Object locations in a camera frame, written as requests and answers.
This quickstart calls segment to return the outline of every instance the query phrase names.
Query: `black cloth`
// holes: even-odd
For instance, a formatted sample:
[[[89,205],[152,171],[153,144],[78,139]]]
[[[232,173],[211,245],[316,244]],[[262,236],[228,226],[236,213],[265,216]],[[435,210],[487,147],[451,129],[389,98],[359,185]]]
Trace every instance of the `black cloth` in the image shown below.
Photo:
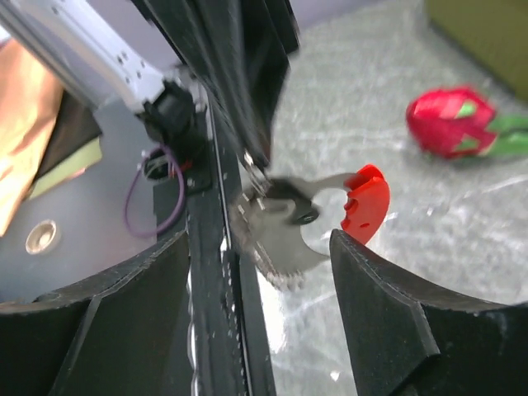
[[[64,92],[57,121],[35,180],[40,179],[85,144],[102,135],[92,111]]]

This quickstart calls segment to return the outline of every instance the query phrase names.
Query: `gray table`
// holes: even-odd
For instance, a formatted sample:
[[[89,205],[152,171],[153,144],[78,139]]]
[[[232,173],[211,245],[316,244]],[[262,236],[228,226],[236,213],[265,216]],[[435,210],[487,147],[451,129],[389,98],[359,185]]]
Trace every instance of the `gray table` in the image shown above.
[[[528,299],[528,160],[428,162],[403,118],[414,97],[442,84],[472,83],[504,111],[528,114],[526,108],[427,27],[419,0],[382,2],[316,26],[302,48],[276,119],[272,172],[317,178],[374,163],[393,199],[371,248],[462,293],[503,303]],[[153,243],[130,237],[121,218],[139,154],[150,146],[143,127],[120,104],[101,109],[97,119],[103,161],[24,204],[0,240],[0,300],[32,299]],[[138,226],[155,225],[152,199],[151,186],[140,185],[131,208]],[[303,232],[324,252],[344,195],[325,191],[317,200],[328,211]],[[55,220],[63,239],[49,256],[29,257],[26,235],[42,219]],[[278,394],[354,394],[329,262],[311,271],[300,291],[278,293],[261,278],[261,293]]]
[[[391,0],[316,26],[302,39],[276,120],[273,172],[318,178],[374,163],[387,177],[389,216],[370,247],[400,266],[468,295],[528,299],[528,160],[455,167],[428,162],[404,112],[429,88],[471,83],[502,111],[523,112],[486,73],[427,26],[419,0]],[[342,219],[340,191],[305,240],[328,251]],[[329,262],[304,290],[262,299],[279,395],[354,394]]]

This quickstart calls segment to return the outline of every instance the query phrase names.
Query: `purple wire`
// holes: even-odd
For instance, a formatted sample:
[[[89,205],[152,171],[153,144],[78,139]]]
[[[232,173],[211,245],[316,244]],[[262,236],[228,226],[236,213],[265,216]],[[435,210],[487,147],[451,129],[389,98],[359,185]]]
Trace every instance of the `purple wire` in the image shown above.
[[[165,157],[167,158],[167,167],[169,171],[173,170],[178,178],[178,189],[179,189],[179,195],[178,195],[178,201],[176,203],[176,206],[174,206],[174,210],[172,211],[171,215],[163,221],[155,230],[152,231],[136,231],[132,228],[129,221],[129,205],[132,198],[132,193],[134,192],[135,186],[138,184],[139,177],[141,176],[141,173],[143,171],[143,167],[145,163],[149,160],[149,158],[158,150],[162,150],[165,154]],[[174,158],[174,155],[172,154],[172,151],[169,147],[160,145],[159,147],[152,150],[149,154],[143,158],[143,161],[141,162],[138,171],[135,174],[134,180],[132,181],[132,184],[130,185],[130,189],[126,195],[125,200],[125,207],[123,208],[123,219],[125,221],[125,226],[128,229],[129,233],[137,238],[150,238],[155,237],[159,233],[163,233],[167,231],[169,227],[171,227],[180,217],[182,214],[183,204],[185,202],[185,182],[183,180],[183,173],[182,169],[178,165],[177,160]]]

